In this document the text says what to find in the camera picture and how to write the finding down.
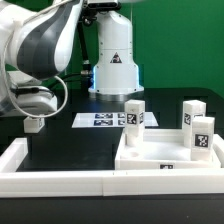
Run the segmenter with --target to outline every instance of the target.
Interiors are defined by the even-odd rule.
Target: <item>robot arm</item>
[[[82,4],[82,0],[55,0],[51,10],[35,13],[0,0],[0,53],[6,50],[5,63],[37,80],[62,72],[71,57]],[[57,99],[41,88],[40,94],[24,94],[14,99],[34,114],[52,113],[57,109]],[[15,111],[9,95],[14,94],[7,92],[0,73],[0,116],[8,112],[11,116],[11,111]]]
[[[14,32],[6,63],[39,80],[58,75],[69,63],[81,10],[82,0],[74,0],[35,17],[32,11],[0,1],[0,36],[7,39]]]

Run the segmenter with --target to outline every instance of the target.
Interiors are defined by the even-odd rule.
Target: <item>warning label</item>
[[[112,58],[112,60],[110,61],[110,63],[122,63],[118,53],[116,52],[116,54],[114,55],[114,57]]]

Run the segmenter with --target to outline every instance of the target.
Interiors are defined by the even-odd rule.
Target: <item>white cube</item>
[[[215,118],[196,117],[192,122],[191,158],[210,160],[214,135]]]
[[[129,100],[125,103],[125,133],[138,137],[143,135],[145,124],[145,101]]]
[[[182,129],[185,134],[190,135],[192,121],[195,117],[204,117],[206,103],[199,100],[189,100],[183,102]]]
[[[45,121],[44,118],[27,117],[23,124],[25,133],[38,133],[44,127]]]

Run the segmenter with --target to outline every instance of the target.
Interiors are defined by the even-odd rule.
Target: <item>white box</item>
[[[138,147],[124,145],[125,133],[115,158],[116,170],[220,168],[213,150],[211,160],[192,161],[191,149],[184,147],[182,130],[146,129]]]
[[[192,121],[195,117],[205,116],[206,103],[199,100],[189,100],[183,102],[182,129],[188,135],[191,132]]]
[[[25,133],[38,133],[45,125],[44,118],[30,118],[27,117],[24,121]]]
[[[192,122],[192,150],[210,150],[214,135],[215,118],[196,117]]]

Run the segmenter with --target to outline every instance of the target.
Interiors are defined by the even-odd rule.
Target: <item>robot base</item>
[[[136,92],[129,94],[102,94],[96,90],[89,89],[89,97],[92,99],[99,99],[104,101],[120,101],[124,102],[129,99],[139,99],[144,96],[144,88],[140,87]]]

